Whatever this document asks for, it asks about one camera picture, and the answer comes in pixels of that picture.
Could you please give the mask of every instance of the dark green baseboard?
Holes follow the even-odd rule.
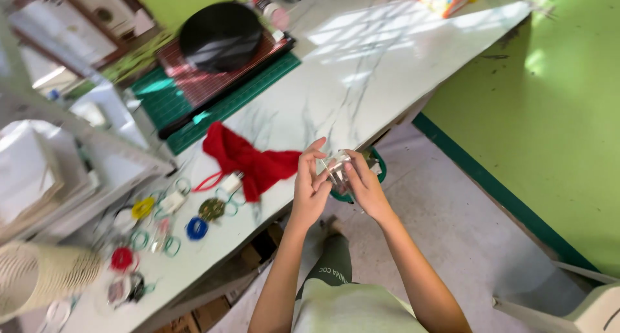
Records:
[[[554,250],[560,260],[570,265],[589,270],[599,271],[592,263],[574,249],[554,229],[545,223],[534,211],[527,207],[518,197],[512,194],[506,186],[485,170],[462,147],[454,142],[447,134],[441,131],[428,117],[420,113],[413,121],[415,127],[422,131],[435,145],[441,149],[452,161],[474,179],[497,202],[515,216],[540,241]]]

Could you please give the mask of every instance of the person's left hand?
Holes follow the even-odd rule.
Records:
[[[304,234],[323,213],[327,197],[332,189],[332,183],[327,180],[329,174],[327,170],[316,175],[316,159],[327,157],[319,151],[326,140],[325,137],[317,139],[299,156],[293,211],[287,228],[292,227]]]

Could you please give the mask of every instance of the red cord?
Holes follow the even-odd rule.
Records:
[[[110,267],[112,270],[125,272],[131,264],[133,264],[133,252],[131,249],[128,247],[119,247],[114,250],[112,259],[110,260]],[[140,260],[136,255],[136,266],[134,266],[133,271],[136,271],[138,264],[140,264]]]
[[[212,180],[215,177],[217,177],[218,179],[213,184],[211,184],[209,186],[206,186],[206,187],[203,187],[203,185],[205,185],[207,182],[209,182],[210,180]],[[205,192],[205,191],[207,191],[209,189],[212,189],[218,183],[221,182],[222,178],[224,178],[224,174],[222,173],[222,171],[219,171],[218,173],[215,173],[214,175],[211,175],[207,179],[203,180],[202,183],[198,184],[198,186],[196,186],[195,188],[192,188],[191,192],[198,193],[198,192]]]

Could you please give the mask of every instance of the hand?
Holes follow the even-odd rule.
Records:
[[[353,164],[345,163],[345,170],[353,187],[357,203],[364,209],[364,212],[377,222],[396,217],[392,207],[387,202],[386,195],[383,194],[379,178],[368,169],[364,156],[353,150],[347,149],[345,151],[351,156],[353,162]]]
[[[316,140],[299,156],[293,211],[286,228],[306,233],[325,209],[332,183],[327,180],[327,170],[316,175],[316,159],[327,157],[319,151],[326,140],[325,137]]]

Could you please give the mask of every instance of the gray floor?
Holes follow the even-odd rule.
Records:
[[[514,297],[547,311],[566,312],[585,293],[412,125],[377,145],[387,162],[383,188],[393,209],[461,305],[474,332],[533,332],[494,310],[492,295]],[[353,281],[383,285],[407,301],[381,230],[358,207],[328,201],[350,241]],[[298,286],[321,252],[322,231],[306,238]],[[211,332],[244,332],[267,277],[264,272]]]

